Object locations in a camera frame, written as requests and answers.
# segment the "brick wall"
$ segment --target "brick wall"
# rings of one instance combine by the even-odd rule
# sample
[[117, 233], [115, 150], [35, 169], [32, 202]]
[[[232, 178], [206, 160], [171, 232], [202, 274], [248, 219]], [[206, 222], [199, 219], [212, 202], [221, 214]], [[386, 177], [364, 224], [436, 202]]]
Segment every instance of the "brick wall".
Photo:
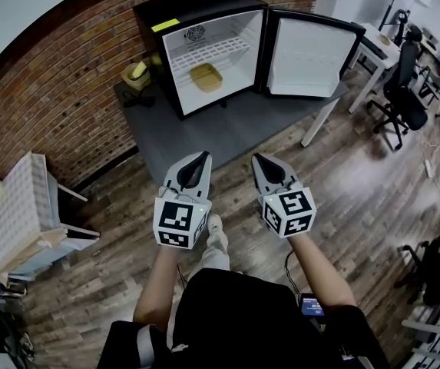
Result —
[[[0, 78], [0, 177], [28, 150], [73, 186], [135, 143], [112, 86], [144, 46], [131, 8], [104, 0], [54, 29]], [[264, 0], [311, 10], [315, 0]]]

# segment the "black shirt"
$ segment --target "black shirt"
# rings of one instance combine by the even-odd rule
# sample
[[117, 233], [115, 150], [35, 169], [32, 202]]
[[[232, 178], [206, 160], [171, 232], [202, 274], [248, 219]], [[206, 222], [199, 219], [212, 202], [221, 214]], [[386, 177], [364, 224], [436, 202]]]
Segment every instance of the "black shirt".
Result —
[[326, 315], [321, 333], [291, 290], [244, 274], [203, 269], [177, 309], [174, 348], [156, 328], [116, 321], [98, 365], [108, 367], [368, 367], [388, 369], [365, 316], [353, 306]]

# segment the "white sneaker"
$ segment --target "white sneaker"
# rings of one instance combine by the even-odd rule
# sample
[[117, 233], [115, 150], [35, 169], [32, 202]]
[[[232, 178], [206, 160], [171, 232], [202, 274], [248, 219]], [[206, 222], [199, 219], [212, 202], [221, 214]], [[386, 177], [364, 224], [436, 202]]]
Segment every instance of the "white sneaker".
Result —
[[216, 213], [210, 214], [207, 219], [207, 230], [210, 232], [210, 235], [213, 235], [218, 230], [223, 230], [221, 218]]

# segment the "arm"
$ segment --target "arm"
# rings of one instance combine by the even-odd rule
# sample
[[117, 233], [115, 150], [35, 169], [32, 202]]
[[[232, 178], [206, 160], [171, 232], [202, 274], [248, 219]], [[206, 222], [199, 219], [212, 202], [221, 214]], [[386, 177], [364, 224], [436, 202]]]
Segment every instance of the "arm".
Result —
[[179, 255], [179, 248], [160, 246], [150, 277], [137, 300], [133, 321], [155, 324], [160, 331], [167, 332]]
[[308, 235], [298, 234], [288, 239], [324, 311], [330, 312], [339, 306], [356, 306], [349, 285]]

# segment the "mini fridge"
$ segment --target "mini fridge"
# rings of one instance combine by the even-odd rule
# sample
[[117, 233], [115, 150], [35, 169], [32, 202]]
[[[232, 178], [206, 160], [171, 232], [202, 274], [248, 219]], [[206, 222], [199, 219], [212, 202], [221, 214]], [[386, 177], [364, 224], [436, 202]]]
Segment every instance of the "mini fridge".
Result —
[[[180, 118], [246, 89], [329, 97], [365, 33], [355, 23], [262, 0], [149, 0], [134, 14], [152, 74]], [[191, 74], [205, 64], [220, 81], [211, 91]]]

